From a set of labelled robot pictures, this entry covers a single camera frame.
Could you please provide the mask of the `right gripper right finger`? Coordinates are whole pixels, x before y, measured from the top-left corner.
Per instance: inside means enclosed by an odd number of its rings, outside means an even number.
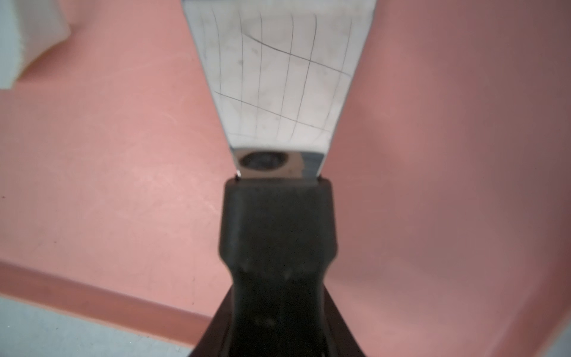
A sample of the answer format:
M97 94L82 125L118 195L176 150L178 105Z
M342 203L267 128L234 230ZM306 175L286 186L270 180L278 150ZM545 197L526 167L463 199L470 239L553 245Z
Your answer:
M329 291L324 288L325 341L328 357L365 357Z

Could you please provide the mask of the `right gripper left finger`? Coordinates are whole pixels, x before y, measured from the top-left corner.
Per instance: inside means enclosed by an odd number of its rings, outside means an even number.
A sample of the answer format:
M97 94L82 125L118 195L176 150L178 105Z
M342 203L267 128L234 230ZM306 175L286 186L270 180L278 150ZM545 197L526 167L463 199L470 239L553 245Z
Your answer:
M230 288L199 343L189 357L227 357L233 303Z

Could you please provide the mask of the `pink plastic tray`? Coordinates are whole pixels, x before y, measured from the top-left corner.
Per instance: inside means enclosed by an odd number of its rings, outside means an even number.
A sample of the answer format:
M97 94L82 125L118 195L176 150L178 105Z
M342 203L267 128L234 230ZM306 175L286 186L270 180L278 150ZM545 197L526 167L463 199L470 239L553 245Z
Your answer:
M1 93L1 293L194 345L234 167L179 1L67 1ZM369 356L536 356L570 317L570 3L387 1L324 165Z

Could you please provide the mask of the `metal spatula black handle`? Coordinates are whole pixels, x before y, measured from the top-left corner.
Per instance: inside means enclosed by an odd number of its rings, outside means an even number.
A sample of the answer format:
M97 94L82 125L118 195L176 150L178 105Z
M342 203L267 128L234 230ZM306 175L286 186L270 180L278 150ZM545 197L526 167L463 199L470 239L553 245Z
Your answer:
M321 171L375 1L184 1L236 173L219 255L228 356L325 356L324 278L338 251Z

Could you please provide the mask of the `round cut dumpling wrapper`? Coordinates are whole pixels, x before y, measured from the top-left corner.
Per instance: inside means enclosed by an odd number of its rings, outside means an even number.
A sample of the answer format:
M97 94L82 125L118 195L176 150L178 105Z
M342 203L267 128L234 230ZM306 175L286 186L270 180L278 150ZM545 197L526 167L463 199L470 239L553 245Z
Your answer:
M58 1L1 1L1 89L11 89L25 69L71 28Z

